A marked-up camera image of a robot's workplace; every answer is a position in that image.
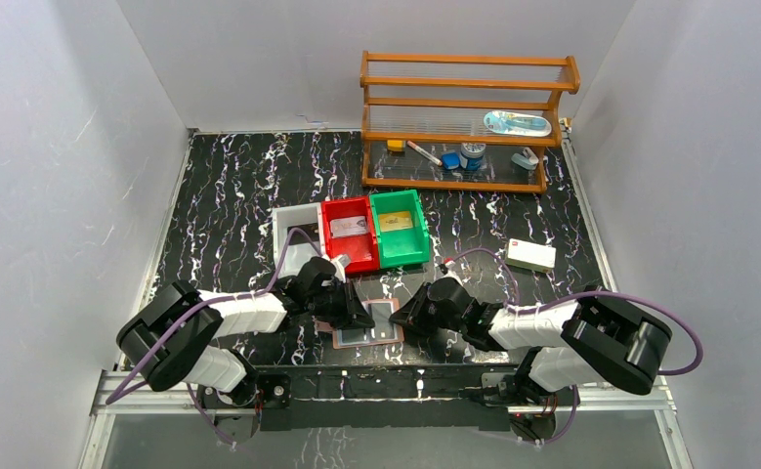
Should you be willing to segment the black card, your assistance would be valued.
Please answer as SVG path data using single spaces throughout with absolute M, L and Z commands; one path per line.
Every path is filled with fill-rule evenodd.
M 319 243 L 319 231 L 317 223 L 301 224 L 288 228 L 293 233 L 289 238 L 290 245 L 303 243 Z

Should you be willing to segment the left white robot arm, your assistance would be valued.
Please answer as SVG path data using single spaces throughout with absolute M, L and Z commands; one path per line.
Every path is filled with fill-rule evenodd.
M 154 392 L 186 383 L 211 388 L 231 405 L 249 405 L 258 392 L 257 371 L 240 353 L 213 341 L 274 333 L 305 315 L 336 329 L 373 327 L 345 267 L 344 256 L 315 256 L 298 274 L 258 292 L 202 292 L 177 280 L 118 331 L 116 344 Z

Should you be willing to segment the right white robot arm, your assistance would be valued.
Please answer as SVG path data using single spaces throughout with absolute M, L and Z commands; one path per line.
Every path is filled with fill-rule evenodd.
M 530 405 L 593 382 L 647 395 L 672 339 L 666 323 L 607 290 L 513 312 L 477 300 L 454 277 L 422 284 L 390 320 L 422 336 L 457 332 L 483 352 L 526 350 L 515 384 Z

